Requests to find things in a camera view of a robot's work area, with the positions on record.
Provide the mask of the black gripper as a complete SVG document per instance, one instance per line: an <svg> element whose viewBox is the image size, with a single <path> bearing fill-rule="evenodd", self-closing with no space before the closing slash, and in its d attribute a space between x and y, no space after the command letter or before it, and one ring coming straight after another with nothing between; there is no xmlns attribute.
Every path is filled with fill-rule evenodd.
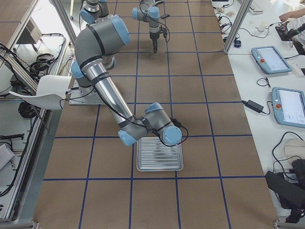
<svg viewBox="0 0 305 229"><path fill-rule="evenodd" d="M150 38L153 44L153 52L157 53L158 50L158 39L160 38L159 32L150 32Z"/></svg>

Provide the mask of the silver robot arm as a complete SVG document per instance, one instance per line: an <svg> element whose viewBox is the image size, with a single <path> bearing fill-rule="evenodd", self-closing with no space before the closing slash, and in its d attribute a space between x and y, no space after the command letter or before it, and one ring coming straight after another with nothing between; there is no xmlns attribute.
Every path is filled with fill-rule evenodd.
<svg viewBox="0 0 305 229"><path fill-rule="evenodd" d="M159 103L153 103L145 109L142 117L136 118L103 65L104 56L117 53L129 42L125 23L115 15L79 33L74 46L76 62L89 84L111 110L120 127L118 136L126 146L150 133L155 133L166 146L178 145L182 141L182 132L164 108Z"/></svg>
<svg viewBox="0 0 305 229"><path fill-rule="evenodd" d="M158 50L158 39L162 34L166 39L168 35L168 28L165 24L160 22L160 18L165 19L169 17L168 14L160 15L159 8L156 7L162 0L142 0L138 7L133 8L132 18L138 21L143 21L149 25L149 35L152 40L153 52ZM111 19L115 22L115 27L122 32L123 25L119 25L118 15L110 15L107 1L105 0L85 0L80 9L81 18L88 24L99 23L101 21Z"/></svg>

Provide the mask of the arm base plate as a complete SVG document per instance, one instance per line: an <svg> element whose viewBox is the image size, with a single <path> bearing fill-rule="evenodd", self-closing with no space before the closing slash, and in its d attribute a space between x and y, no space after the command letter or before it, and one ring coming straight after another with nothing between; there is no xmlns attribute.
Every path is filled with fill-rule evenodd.
<svg viewBox="0 0 305 229"><path fill-rule="evenodd" d="M69 100L71 106L104 105L98 93L92 88L72 90Z"/></svg>

